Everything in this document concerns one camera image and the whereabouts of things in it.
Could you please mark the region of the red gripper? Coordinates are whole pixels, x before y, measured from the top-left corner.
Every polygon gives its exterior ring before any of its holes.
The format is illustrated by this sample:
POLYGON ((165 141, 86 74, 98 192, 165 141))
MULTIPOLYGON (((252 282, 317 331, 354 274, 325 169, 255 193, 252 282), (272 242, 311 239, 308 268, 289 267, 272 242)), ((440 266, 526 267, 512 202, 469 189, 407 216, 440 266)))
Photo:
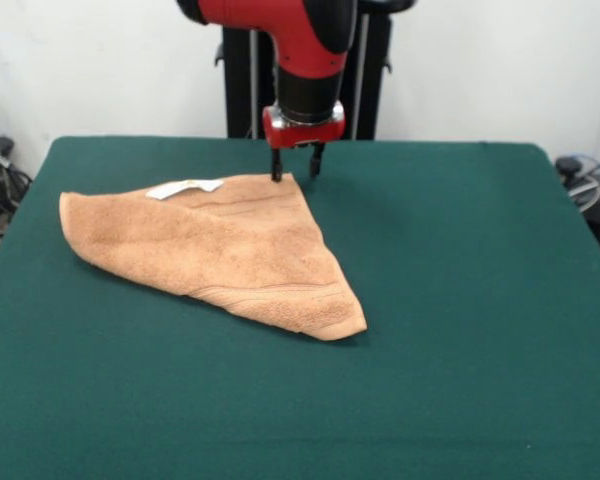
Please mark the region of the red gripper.
POLYGON ((345 130, 345 111, 337 101, 331 117, 319 124, 303 124, 286 119, 277 104, 263 109, 262 124, 267 143, 271 149, 271 179, 279 183, 283 175, 283 163, 279 149, 314 144, 309 164, 309 175, 317 177, 321 171, 325 144, 337 141, 345 130))

